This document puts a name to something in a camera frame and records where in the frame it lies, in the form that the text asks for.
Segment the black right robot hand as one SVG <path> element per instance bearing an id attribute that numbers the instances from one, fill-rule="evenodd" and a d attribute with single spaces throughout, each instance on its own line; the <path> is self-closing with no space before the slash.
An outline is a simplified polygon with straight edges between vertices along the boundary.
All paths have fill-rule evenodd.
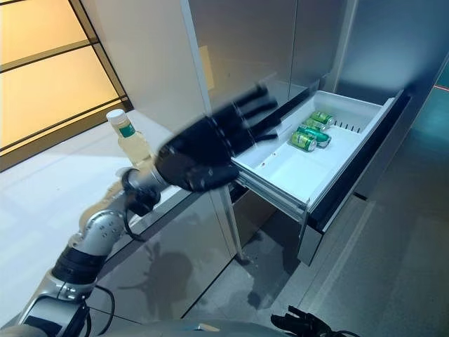
<path id="1" fill-rule="evenodd" d="M 324 321 L 291 305 L 284 316 L 271 315 L 270 320 L 277 328 L 296 336 L 331 336 L 333 333 Z"/>

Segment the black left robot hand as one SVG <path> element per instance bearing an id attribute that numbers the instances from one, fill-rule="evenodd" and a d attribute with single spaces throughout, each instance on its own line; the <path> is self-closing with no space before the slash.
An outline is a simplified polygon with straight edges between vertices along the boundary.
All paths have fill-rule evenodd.
<path id="1" fill-rule="evenodd" d="M 190 192 L 207 192 L 236 180 L 239 170 L 232 159 L 256 143 L 278 138 L 269 131 L 281 123 L 255 122 L 255 118 L 277 108 L 266 86 L 257 85 L 216 109 L 165 143 L 155 167 L 170 185 Z"/>

